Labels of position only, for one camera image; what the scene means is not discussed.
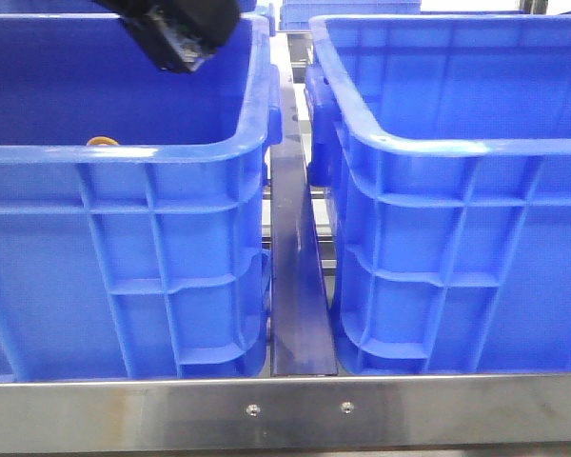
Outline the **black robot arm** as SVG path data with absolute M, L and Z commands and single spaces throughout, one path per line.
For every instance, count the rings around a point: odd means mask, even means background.
M 241 18 L 236 1 L 100 1 L 160 70 L 192 73 L 223 47 Z

